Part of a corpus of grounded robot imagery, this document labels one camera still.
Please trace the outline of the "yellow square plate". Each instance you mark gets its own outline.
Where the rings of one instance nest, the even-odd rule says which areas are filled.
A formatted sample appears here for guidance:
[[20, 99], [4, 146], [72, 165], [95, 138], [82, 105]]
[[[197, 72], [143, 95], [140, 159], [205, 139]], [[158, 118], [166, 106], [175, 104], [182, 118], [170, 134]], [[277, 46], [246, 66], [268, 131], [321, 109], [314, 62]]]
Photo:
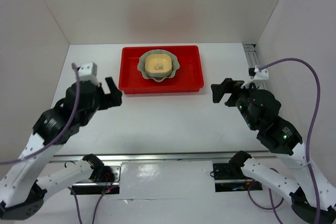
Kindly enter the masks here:
[[145, 59], [145, 72], [150, 77], [166, 77], [172, 72], [172, 59], [167, 54], [151, 54]]

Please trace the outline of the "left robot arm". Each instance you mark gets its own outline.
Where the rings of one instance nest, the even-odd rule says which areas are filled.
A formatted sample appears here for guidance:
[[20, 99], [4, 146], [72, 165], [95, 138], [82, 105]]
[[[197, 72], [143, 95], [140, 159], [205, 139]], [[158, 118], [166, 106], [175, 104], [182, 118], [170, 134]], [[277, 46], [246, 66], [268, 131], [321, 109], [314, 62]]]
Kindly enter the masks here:
[[33, 126], [23, 152], [1, 180], [1, 219], [26, 220], [37, 213], [54, 194], [82, 180], [101, 182], [113, 173], [94, 154], [87, 154], [66, 168], [41, 177], [51, 158], [86, 126], [97, 111], [122, 104], [122, 92], [111, 77], [105, 81], [110, 92], [90, 80], [74, 83], [65, 97], [43, 112]]

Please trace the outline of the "green scalloped bowl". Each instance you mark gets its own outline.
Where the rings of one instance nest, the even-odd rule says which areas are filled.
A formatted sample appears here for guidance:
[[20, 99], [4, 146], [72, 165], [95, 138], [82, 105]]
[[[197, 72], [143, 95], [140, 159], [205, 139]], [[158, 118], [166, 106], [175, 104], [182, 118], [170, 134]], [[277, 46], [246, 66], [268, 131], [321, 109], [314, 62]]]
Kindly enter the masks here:
[[[151, 55], [151, 54], [167, 54], [171, 57], [172, 59], [172, 72], [170, 75], [166, 76], [166, 77], [150, 77], [147, 75], [147, 73], [145, 72], [145, 59], [147, 56]], [[177, 59], [177, 56], [174, 55], [173, 53], [164, 50], [164, 49], [154, 49], [154, 50], [150, 50], [145, 52], [139, 59], [139, 63], [137, 66], [137, 69], [141, 72], [141, 75], [144, 79], [149, 80], [152, 79], [155, 82], [162, 82], [165, 79], [172, 79], [175, 77], [176, 72], [180, 69], [180, 63]]]

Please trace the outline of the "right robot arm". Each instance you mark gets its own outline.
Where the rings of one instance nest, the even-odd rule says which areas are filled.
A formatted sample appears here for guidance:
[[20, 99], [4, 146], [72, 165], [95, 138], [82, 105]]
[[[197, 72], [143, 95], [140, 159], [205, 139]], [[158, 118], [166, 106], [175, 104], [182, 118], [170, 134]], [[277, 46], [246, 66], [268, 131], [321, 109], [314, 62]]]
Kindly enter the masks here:
[[213, 102], [219, 103], [229, 94], [225, 105], [239, 110], [249, 129], [258, 132], [257, 140], [284, 163], [293, 179], [276, 173], [244, 151], [230, 159], [230, 174], [235, 178], [244, 175], [272, 189], [307, 223], [334, 223], [335, 187], [313, 160], [307, 159], [306, 146], [296, 128], [278, 115], [281, 103], [271, 92], [254, 84], [245, 88], [243, 84], [231, 78], [212, 84]]

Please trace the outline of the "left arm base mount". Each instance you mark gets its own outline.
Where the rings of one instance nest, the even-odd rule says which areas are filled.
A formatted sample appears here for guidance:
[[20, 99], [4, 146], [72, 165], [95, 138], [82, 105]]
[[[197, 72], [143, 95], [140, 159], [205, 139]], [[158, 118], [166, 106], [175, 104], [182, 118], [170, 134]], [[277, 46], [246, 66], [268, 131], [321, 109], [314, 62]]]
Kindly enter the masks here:
[[70, 188], [76, 195], [117, 195], [120, 193], [121, 164], [106, 163], [100, 178], [85, 179]]

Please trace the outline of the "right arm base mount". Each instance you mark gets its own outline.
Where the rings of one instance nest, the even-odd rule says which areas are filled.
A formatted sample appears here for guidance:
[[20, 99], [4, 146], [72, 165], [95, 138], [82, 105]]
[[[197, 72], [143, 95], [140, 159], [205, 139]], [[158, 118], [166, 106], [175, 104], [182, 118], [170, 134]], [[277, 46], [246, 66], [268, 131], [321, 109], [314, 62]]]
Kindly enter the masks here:
[[214, 179], [216, 193], [248, 191], [249, 189], [262, 190], [263, 188], [260, 182], [255, 182], [243, 174], [232, 172], [229, 163], [214, 163], [213, 171], [209, 175]]

